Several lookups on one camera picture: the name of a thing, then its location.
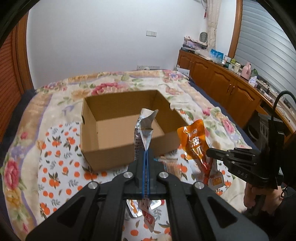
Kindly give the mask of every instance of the white wall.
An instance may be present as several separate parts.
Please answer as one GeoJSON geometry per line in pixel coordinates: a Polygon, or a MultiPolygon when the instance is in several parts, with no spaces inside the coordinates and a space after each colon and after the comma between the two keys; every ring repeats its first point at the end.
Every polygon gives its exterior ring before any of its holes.
{"type": "Polygon", "coordinates": [[[237,0],[222,0],[216,31],[216,50],[228,55],[237,7],[237,0]]]}
{"type": "MultiPolygon", "coordinates": [[[[222,0],[217,50],[226,54],[235,2],[222,0]]],[[[200,0],[41,0],[30,10],[27,27],[34,87],[137,65],[173,69],[183,37],[198,39],[207,31],[204,12],[200,0]],[[147,30],[157,37],[147,37],[147,30]]]]}

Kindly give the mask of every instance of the blue package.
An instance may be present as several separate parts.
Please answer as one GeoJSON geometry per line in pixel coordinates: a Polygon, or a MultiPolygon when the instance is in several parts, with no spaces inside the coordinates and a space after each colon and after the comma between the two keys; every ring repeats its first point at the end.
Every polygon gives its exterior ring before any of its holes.
{"type": "Polygon", "coordinates": [[[215,58],[217,58],[217,59],[220,59],[221,62],[222,62],[223,56],[224,56],[223,53],[218,52],[218,51],[216,51],[216,50],[214,50],[214,49],[211,50],[211,57],[215,57],[215,58]]]}

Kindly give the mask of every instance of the open cardboard box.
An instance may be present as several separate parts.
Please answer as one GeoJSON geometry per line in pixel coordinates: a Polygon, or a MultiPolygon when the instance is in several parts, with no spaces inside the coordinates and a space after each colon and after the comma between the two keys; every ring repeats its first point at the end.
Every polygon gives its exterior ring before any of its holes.
{"type": "Polygon", "coordinates": [[[81,151],[94,171],[134,161],[134,130],[142,108],[159,110],[152,123],[154,156],[178,148],[177,129],[187,123],[157,90],[90,96],[83,100],[81,151]]]}

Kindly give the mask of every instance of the cabinet door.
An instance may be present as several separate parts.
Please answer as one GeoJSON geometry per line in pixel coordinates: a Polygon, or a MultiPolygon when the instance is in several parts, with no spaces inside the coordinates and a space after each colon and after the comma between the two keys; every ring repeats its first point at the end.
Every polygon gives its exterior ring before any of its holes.
{"type": "Polygon", "coordinates": [[[190,57],[187,56],[185,53],[180,52],[178,58],[178,65],[180,65],[180,68],[182,69],[189,69],[190,57]]]}
{"type": "Polygon", "coordinates": [[[214,68],[211,76],[209,95],[223,107],[227,104],[227,99],[234,87],[235,78],[228,74],[226,70],[214,68]]]}
{"type": "Polygon", "coordinates": [[[236,81],[234,89],[231,90],[226,110],[240,126],[244,127],[260,102],[260,97],[239,80],[236,81]]]}
{"type": "Polygon", "coordinates": [[[210,70],[211,64],[207,60],[203,60],[201,57],[195,57],[192,59],[192,67],[190,76],[197,86],[202,88],[206,93],[210,89],[210,70]]]}

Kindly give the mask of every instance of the silver screw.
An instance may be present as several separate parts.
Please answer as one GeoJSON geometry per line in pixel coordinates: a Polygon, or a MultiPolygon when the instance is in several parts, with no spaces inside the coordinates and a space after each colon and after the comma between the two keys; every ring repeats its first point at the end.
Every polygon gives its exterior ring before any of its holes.
{"type": "Polygon", "coordinates": [[[196,182],[194,184],[194,186],[197,188],[197,189],[203,189],[205,187],[205,185],[202,183],[202,182],[196,182]]]}
{"type": "Polygon", "coordinates": [[[131,178],[131,177],[133,176],[133,173],[132,173],[132,172],[125,172],[125,173],[123,174],[123,176],[124,176],[125,178],[131,178]]]}
{"type": "Polygon", "coordinates": [[[91,182],[87,185],[89,187],[89,189],[96,189],[98,186],[97,182],[91,182]]]}
{"type": "Polygon", "coordinates": [[[159,177],[161,177],[161,178],[167,178],[168,177],[168,173],[167,172],[161,172],[159,174],[159,177]]]}

